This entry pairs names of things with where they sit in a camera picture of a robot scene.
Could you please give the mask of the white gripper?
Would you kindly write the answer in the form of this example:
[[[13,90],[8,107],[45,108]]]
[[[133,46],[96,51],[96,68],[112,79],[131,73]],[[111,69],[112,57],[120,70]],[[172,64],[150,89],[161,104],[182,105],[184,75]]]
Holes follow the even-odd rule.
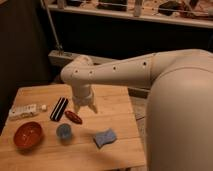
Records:
[[[94,103],[94,93],[90,85],[72,86],[71,89],[75,113],[79,112],[80,106],[89,106],[94,113],[98,113],[98,108]]]

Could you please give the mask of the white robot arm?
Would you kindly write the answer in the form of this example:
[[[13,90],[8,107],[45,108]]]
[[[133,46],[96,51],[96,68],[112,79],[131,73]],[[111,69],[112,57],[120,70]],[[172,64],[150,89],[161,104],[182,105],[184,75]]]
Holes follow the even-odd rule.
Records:
[[[94,103],[93,84],[142,87],[149,171],[213,171],[213,53],[185,49],[95,65],[81,55],[61,71],[74,106]]]

